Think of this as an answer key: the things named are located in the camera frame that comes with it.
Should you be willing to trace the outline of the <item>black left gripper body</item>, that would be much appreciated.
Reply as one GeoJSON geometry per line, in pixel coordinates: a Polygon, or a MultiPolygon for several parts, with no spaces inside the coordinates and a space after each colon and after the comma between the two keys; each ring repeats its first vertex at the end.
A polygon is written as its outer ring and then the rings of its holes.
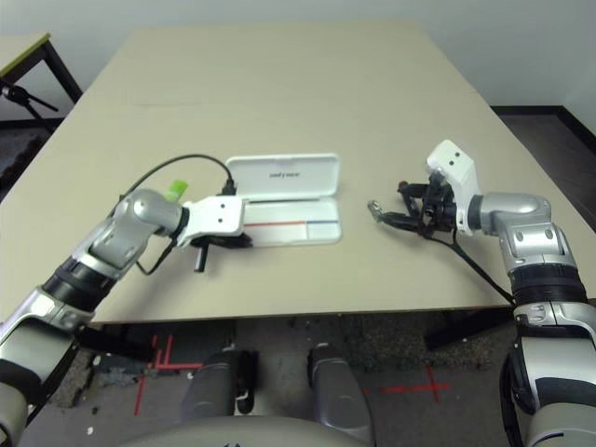
{"type": "Polygon", "coordinates": [[[193,247],[196,248],[196,262],[194,271],[203,273],[208,260],[211,236],[197,237],[193,240],[193,247]]]}

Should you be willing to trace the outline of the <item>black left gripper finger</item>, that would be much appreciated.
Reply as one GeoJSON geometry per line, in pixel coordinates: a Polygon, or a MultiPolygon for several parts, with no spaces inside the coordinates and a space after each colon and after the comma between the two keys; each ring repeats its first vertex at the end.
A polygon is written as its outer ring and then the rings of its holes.
{"type": "Polygon", "coordinates": [[[238,236],[216,236],[212,238],[212,244],[222,248],[251,248],[252,238],[246,234],[238,236]]]}

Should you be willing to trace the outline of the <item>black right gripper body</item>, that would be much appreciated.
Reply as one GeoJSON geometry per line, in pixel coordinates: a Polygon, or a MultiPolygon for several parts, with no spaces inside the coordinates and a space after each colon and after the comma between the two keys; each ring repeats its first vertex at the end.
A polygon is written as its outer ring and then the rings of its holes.
{"type": "Polygon", "coordinates": [[[452,232],[456,228],[456,212],[453,188],[442,174],[431,173],[422,196],[421,234],[433,236],[436,232],[452,232]]]}

